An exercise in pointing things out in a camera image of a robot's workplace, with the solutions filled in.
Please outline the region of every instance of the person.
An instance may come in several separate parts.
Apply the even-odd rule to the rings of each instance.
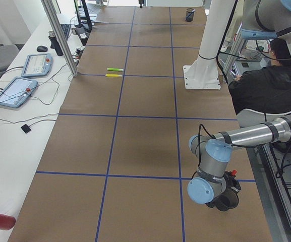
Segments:
[[[230,26],[227,30],[225,40],[220,49],[221,52],[225,52],[227,48],[229,47],[230,43],[232,42],[232,40],[234,39],[234,36],[237,33],[242,23],[243,8],[244,8],[244,0],[238,0]]]
[[[271,66],[244,72],[229,84],[236,114],[244,108],[263,113],[291,111],[290,52],[279,38],[270,42],[270,49]]]

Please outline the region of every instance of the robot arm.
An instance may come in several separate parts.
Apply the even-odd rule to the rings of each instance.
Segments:
[[[291,54],[291,1],[245,0],[242,24],[245,39],[284,39]],[[190,198],[221,211],[237,206],[241,189],[235,174],[225,172],[233,149],[276,141],[291,141],[291,115],[256,126],[220,132],[212,137],[193,136],[191,151],[200,157],[197,172],[188,184]]]

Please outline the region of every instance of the marker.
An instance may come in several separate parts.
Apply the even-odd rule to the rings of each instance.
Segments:
[[[118,74],[106,74],[106,77],[122,77],[123,75],[118,75]]]
[[[123,72],[124,69],[119,69],[119,68],[107,68],[108,71],[113,71],[113,72]]]

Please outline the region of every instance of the black shirt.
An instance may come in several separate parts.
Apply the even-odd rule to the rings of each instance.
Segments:
[[[291,68],[264,67],[247,71],[229,84],[236,114],[244,108],[265,113],[291,111]]]

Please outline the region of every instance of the black hair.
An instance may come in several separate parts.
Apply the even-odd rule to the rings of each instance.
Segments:
[[[286,41],[283,39],[276,38],[270,42],[271,50],[274,51],[274,54],[277,59],[290,59],[291,55],[288,50]],[[290,60],[279,60],[280,64],[285,67],[291,67]]]

